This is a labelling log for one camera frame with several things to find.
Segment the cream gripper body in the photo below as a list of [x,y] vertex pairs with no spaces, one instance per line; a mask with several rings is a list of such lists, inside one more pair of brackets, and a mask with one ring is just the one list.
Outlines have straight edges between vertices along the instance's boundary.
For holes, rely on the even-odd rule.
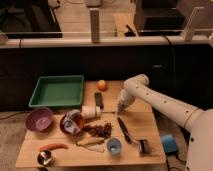
[[129,94],[125,89],[122,89],[118,96],[117,112],[123,112],[128,106],[133,104],[135,97]]

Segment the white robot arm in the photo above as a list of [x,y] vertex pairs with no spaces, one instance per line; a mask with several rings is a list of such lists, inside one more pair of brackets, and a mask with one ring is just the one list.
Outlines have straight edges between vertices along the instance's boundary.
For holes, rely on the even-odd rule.
[[190,133],[185,171],[213,171],[213,108],[200,109],[148,87],[149,78],[139,74],[124,81],[117,113],[139,98]]

